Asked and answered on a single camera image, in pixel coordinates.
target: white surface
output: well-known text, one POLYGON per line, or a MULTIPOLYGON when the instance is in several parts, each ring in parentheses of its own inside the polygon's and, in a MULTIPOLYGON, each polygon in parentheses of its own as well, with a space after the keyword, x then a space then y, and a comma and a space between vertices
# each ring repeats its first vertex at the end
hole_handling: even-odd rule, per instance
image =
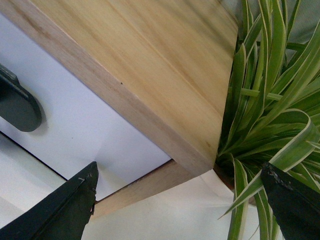
POLYGON ((2 118, 0 131, 67 179, 97 161, 97 200, 170 159, 2 15, 0 63, 18 76, 45 114, 31 133, 2 118))
POLYGON ((65 182, 0 134, 0 228, 65 182))
MULTIPOLYGON (((90 220, 82 240, 226 240, 231 214, 220 218, 233 201, 233 193, 213 170, 132 204, 90 220)), ((259 224, 250 206, 243 240, 259 224)), ((259 240, 259 231, 251 238, 259 240)))

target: white drawer front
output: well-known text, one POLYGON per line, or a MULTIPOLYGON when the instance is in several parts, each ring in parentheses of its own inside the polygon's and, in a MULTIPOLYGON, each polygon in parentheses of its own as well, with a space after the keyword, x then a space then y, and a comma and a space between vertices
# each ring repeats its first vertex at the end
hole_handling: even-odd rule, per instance
POLYGON ((0 131, 67 179, 97 161, 97 200, 170 159, 3 15, 0 63, 40 102, 44 118, 33 132, 0 118, 0 131))

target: drawer handle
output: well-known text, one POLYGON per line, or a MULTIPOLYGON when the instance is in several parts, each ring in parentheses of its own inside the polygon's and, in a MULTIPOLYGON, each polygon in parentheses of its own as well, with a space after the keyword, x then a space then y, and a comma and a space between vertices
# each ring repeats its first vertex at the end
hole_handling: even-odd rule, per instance
POLYGON ((42 122, 36 99, 20 85, 18 77, 1 64, 0 117, 22 132, 32 132, 42 122))

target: wooden shelf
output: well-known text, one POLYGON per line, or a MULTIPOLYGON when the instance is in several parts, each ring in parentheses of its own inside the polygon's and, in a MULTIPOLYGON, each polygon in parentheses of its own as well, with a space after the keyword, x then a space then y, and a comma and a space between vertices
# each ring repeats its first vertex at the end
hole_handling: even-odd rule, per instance
POLYGON ((238 31, 220 1, 2 0, 0 11, 188 175, 212 169, 238 31))

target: wooden strip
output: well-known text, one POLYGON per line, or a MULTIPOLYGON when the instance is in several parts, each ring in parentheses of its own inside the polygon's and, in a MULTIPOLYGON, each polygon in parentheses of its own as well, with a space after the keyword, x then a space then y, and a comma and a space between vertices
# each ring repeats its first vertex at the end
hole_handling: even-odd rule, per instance
POLYGON ((110 214, 165 190, 182 184, 193 176, 174 160, 170 160, 137 181, 99 201, 91 218, 110 214))

